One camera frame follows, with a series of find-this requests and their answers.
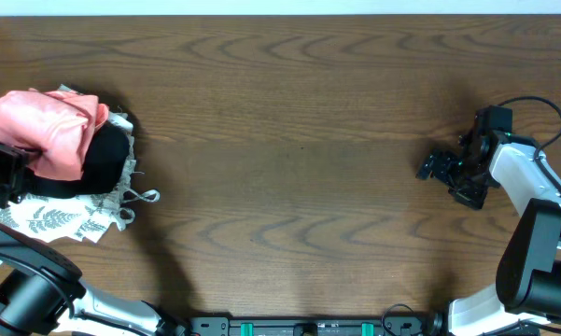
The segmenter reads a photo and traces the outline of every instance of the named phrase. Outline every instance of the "black cloth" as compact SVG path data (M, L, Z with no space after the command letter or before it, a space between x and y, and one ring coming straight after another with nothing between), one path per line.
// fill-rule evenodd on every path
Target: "black cloth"
M91 140L80 180L52 180L28 170L29 190L34 195L60 199L108 193L120 180L129 145L129 138L121 129L106 123Z

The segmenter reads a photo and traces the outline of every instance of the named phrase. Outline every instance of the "fabric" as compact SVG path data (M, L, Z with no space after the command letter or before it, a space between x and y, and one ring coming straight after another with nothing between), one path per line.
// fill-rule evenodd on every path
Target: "fabric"
M77 195L71 199L56 199L27 194L20 204L0 209L0 222L29 237L51 242L61 237L78 241L87 238L94 243L104 235L110 224L120 231L133 222L133 210L123 205L134 201L157 202L160 194L150 190L142 194L131 189L131 175L136 161L133 154L133 125L126 115L110 113L108 123L120 128L129 141L127 156L119 182L109 193ZM125 193L133 195L125 199Z
M77 195L108 193L120 180L120 174L129 155L129 139L116 126L105 124L93 137L85 163L83 176L78 181L58 181L28 173L30 192L37 196L72 198Z
M41 155L31 156L35 175L75 181L96 130L108 119L97 96L75 91L11 91L0 98L0 142Z

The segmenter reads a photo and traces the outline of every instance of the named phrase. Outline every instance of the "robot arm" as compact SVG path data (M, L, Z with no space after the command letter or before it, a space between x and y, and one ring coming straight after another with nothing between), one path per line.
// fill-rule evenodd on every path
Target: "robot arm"
M437 178L457 202L473 209L483 207L489 187L502 186L521 220L496 283L453 301L448 331L471 336L497 334L510 326L561 324L561 261L555 260L561 249L561 179L545 160L543 146L513 134L512 111L501 105L478 111L459 144L460 156L434 150L417 177Z
M181 321L90 286L65 256L3 225L0 259L14 268L0 285L0 335L184 335Z

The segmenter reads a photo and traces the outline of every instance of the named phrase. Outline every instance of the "pink fabric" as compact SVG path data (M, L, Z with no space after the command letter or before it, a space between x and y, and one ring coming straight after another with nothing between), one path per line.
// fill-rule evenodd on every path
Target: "pink fabric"
M94 95L11 91L0 98L0 142L41 150L29 163L35 175L75 181L93 134L107 119L108 106Z

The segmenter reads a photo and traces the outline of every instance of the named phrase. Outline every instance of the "wood grain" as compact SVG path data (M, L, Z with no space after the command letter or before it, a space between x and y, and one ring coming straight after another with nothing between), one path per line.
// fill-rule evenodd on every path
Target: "wood grain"
M52 244L89 282L181 315L442 308L494 282L518 217L414 172L476 109L561 105L561 16L0 18L0 95L60 83L136 116L133 184L162 194ZM517 133L559 127L514 108Z

